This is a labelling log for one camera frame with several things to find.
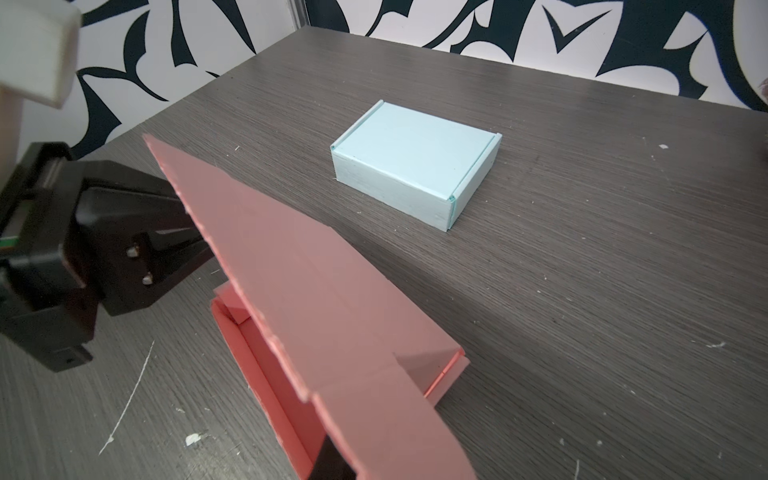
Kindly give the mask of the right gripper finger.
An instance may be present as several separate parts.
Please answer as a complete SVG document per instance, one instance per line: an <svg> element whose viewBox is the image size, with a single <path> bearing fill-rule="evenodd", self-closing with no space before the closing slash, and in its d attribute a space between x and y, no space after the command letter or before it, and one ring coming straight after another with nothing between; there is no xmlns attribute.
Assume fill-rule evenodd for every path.
<svg viewBox="0 0 768 480"><path fill-rule="evenodd" d="M324 438L308 480L356 480L357 474L329 436Z"/></svg>

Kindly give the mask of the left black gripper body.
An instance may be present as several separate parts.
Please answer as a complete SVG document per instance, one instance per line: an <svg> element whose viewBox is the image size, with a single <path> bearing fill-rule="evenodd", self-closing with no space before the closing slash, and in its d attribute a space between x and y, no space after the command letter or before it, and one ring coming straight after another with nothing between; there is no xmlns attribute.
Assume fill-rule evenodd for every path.
<svg viewBox="0 0 768 480"><path fill-rule="evenodd" d="M82 168L67 144L32 144L1 191L1 333L53 372L84 365L99 295L75 211Z"/></svg>

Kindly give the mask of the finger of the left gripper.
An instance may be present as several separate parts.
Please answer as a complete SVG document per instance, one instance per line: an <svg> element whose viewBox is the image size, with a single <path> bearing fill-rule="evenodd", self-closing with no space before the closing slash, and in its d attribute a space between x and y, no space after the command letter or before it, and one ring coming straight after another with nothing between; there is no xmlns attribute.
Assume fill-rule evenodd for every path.
<svg viewBox="0 0 768 480"><path fill-rule="evenodd" d="M112 316L151 306L213 258L169 181L114 161L83 164L75 222Z"/></svg>

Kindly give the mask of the pink paper box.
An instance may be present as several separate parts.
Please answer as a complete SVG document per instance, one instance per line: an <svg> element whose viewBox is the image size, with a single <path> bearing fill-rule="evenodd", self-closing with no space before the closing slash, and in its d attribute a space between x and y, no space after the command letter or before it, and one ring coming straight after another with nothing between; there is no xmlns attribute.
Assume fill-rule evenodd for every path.
<svg viewBox="0 0 768 480"><path fill-rule="evenodd" d="M435 406L460 345L332 228L153 136L227 282L212 313L296 475L329 436L359 479L471 479Z"/></svg>

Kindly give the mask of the light blue paper box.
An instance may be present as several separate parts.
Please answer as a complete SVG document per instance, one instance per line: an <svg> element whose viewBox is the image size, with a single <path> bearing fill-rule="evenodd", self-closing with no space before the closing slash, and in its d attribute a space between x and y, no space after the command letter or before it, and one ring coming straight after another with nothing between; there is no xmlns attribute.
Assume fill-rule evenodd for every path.
<svg viewBox="0 0 768 480"><path fill-rule="evenodd" d="M330 153L339 182L446 232L489 173L501 141L500 133L380 100Z"/></svg>

